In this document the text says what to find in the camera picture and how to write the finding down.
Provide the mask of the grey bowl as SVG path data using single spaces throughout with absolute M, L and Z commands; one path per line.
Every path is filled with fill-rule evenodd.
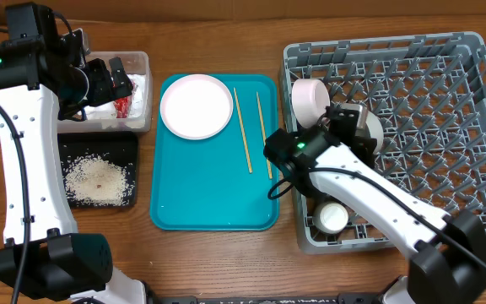
M 371 111 L 367 112 L 364 135 L 366 138 L 373 138 L 376 140 L 376 147 L 373 154 L 378 155 L 383 146 L 384 133 L 381 121 Z

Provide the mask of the white paper cup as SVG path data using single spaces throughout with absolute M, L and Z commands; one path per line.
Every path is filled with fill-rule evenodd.
M 319 204 L 313 214 L 313 224 L 321 232 L 334 235 L 341 232 L 348 224 L 348 211 L 339 203 Z

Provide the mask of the small pink bowl with crumbs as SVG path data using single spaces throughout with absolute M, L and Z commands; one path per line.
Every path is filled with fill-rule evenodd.
M 292 88 L 292 108 L 303 128 L 315 125 L 330 105 L 327 87 L 319 79 L 298 79 Z

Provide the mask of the red snack wrapper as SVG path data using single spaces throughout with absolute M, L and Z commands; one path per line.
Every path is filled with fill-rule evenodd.
M 130 107 L 132 104 L 132 97 L 122 97 L 120 99 L 117 99 L 113 102 L 113 106 L 116 109 L 116 117 L 117 118 L 127 118 Z

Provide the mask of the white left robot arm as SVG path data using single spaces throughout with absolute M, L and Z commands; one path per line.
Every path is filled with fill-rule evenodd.
M 132 93 L 122 61 L 87 60 L 83 31 L 60 35 L 61 15 L 47 6 L 14 4 L 5 14 L 0 146 L 7 212 L 0 281 L 13 299 L 155 303 L 147 283 L 114 265 L 104 236 L 78 230 L 58 150 L 59 121 Z

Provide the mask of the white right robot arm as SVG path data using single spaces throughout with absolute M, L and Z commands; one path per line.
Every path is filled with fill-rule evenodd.
M 473 303 L 486 291 L 486 231 L 415 198 L 370 166 L 376 146 L 360 137 L 364 112 L 329 106 L 305 130 L 266 138 L 264 156 L 306 197 L 327 194 L 365 218 L 409 261 L 376 303 Z

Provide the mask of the white napkin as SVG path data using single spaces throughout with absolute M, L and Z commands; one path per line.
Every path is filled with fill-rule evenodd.
M 142 114 L 146 103 L 146 77 L 140 74 L 128 74 L 128 78 L 132 81 L 133 90 L 131 95 L 132 104 L 127 118 L 136 118 Z M 84 108 L 86 117 L 89 120 L 117 118 L 113 102 L 114 101 L 110 101 L 97 107 L 86 106 Z

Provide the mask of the large pink plate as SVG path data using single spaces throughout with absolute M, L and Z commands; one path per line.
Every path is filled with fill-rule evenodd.
M 233 114 L 233 98 L 219 79 L 189 74 L 170 84 L 161 97 L 160 116 L 176 136 L 202 140 L 220 133 Z

